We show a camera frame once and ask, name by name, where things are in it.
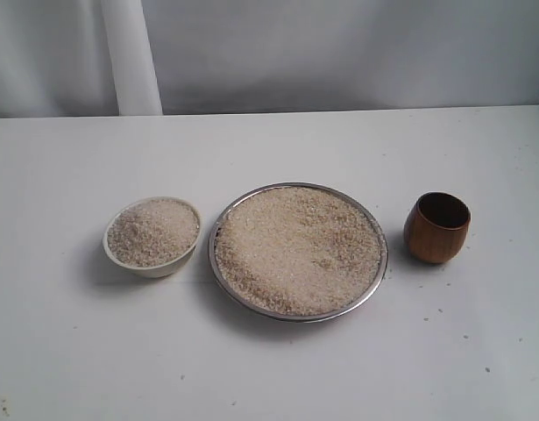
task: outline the brown wooden cup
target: brown wooden cup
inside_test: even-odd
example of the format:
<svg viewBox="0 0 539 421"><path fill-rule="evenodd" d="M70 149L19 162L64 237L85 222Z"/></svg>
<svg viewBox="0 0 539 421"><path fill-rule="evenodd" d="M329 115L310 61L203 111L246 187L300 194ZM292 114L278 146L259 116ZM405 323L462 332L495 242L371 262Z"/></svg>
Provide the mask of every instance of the brown wooden cup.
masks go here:
<svg viewBox="0 0 539 421"><path fill-rule="evenodd" d="M428 263L445 263L462 248L470 210L447 193L427 193L417 200L403 228L409 252Z"/></svg>

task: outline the table surface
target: table surface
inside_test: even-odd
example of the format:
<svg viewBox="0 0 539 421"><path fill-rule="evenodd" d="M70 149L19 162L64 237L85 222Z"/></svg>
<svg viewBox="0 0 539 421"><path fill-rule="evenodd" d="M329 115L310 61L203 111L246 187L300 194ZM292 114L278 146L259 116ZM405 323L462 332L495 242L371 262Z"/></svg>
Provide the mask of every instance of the table surface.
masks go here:
<svg viewBox="0 0 539 421"><path fill-rule="evenodd" d="M386 279L338 319L253 315L210 273L217 215L286 181L343 191L387 236ZM472 211L438 267L401 243L433 190ZM164 195L202 237L142 282L100 240ZM0 418L539 420L539 106L0 119Z"/></svg>

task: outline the rice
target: rice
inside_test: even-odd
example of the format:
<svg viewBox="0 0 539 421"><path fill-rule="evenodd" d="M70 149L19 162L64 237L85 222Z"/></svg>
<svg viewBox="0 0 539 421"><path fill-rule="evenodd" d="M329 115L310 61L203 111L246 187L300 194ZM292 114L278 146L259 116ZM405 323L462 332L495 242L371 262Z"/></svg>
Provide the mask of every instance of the rice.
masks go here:
<svg viewBox="0 0 539 421"><path fill-rule="evenodd" d="M108 230L108 245L123 263L149 268L182 256L198 234L199 219L190 206L158 198L121 213Z"/></svg>
<svg viewBox="0 0 539 421"><path fill-rule="evenodd" d="M216 263L246 301L284 315L338 310L374 280L381 242L371 221L319 189L286 187L233 209L216 238Z"/></svg>

